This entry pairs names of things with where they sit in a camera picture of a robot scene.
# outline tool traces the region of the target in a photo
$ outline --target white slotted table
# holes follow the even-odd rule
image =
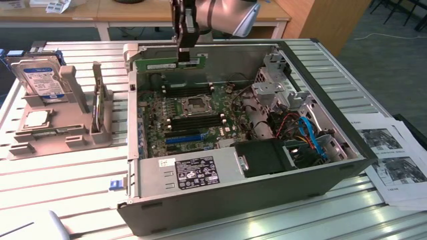
[[[285,41],[343,113],[387,111],[319,43]],[[364,173],[344,179],[325,195],[255,212],[137,238],[111,206],[124,192],[108,192],[111,178],[127,172],[127,71],[123,46],[128,41],[48,42],[75,65],[84,91],[93,89],[92,62],[101,62],[113,90],[113,145],[81,152],[7,160],[25,101],[13,84],[0,111],[0,219],[39,209],[56,212],[73,239],[427,239],[427,212],[400,211],[384,201]],[[297,76],[296,83],[305,88]],[[1,221],[0,232],[8,229]]]

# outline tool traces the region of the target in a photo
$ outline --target black chair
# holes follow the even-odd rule
[[[427,26],[427,14],[426,16],[422,18],[422,20],[419,21],[416,27],[415,27],[415,31],[420,31],[423,30],[423,28]]]
[[[408,23],[408,20],[410,20],[410,18],[411,18],[411,16],[412,16],[415,7],[416,7],[416,6],[423,7],[423,6],[420,5],[420,0],[408,0],[408,1],[410,1],[411,3],[414,3],[414,7],[412,7],[412,9],[411,9],[411,11],[410,11],[410,13],[408,13],[408,15],[407,15],[407,18],[406,18],[406,21],[404,21],[403,26],[406,26],[407,23]],[[389,12],[389,14],[388,14],[388,17],[387,17],[385,21],[383,22],[383,24],[385,24],[387,21],[388,21],[388,19],[392,17],[394,13],[396,12],[396,8],[400,6],[400,3],[402,3],[402,2],[403,2],[403,0],[399,0],[399,1],[394,4],[392,9],[391,9],[391,12]],[[375,8],[373,8],[373,10],[371,11],[369,14],[373,13],[373,11],[379,8],[379,6],[380,6],[381,4],[387,4],[387,6],[388,6],[388,3],[389,3],[389,0],[379,0],[379,3],[377,3],[377,5],[375,6]]]

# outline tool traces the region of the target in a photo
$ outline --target green circuit board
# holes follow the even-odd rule
[[[139,73],[159,71],[175,71],[183,69],[203,69],[205,67],[207,57],[197,56],[189,59],[189,62],[179,62],[176,57],[168,58],[141,58],[135,60]]]
[[[211,95],[201,94],[189,97],[167,97],[159,91],[140,93],[139,107],[143,112],[145,129],[145,136],[141,137],[145,137],[148,158],[216,149],[220,147],[219,141],[225,139],[233,139],[235,142],[245,140],[245,131],[243,131],[240,124],[248,125],[249,120],[239,110],[232,114],[232,99],[240,90],[231,91],[224,84],[212,87]],[[184,107],[184,102],[191,99],[199,101],[203,99],[204,106],[205,103],[209,104],[207,112],[203,112],[201,115],[223,114],[221,119],[225,119],[225,123],[219,126],[199,128],[197,130],[203,134],[203,140],[200,141],[167,144],[165,133],[172,132],[171,119],[192,117]]]

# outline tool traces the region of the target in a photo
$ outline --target table leg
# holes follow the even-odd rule
[[[109,41],[108,22],[96,22],[97,33],[101,41]]]
[[[283,33],[285,32],[285,27],[287,27],[287,21],[279,21],[272,31],[272,35],[271,35],[272,39],[281,39]]]

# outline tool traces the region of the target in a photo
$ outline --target wooden table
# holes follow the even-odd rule
[[[273,0],[259,1],[261,7],[253,26],[272,29],[271,38],[281,38],[291,17]],[[145,0],[123,4],[113,0],[88,0],[63,14],[45,13],[45,8],[0,10],[0,28],[97,28],[101,41],[109,41],[109,27],[172,27],[169,0]]]
[[[96,28],[99,5],[100,0],[88,0],[56,14],[47,13],[45,7],[29,7],[29,0],[25,0],[27,8],[0,8],[0,28]]]

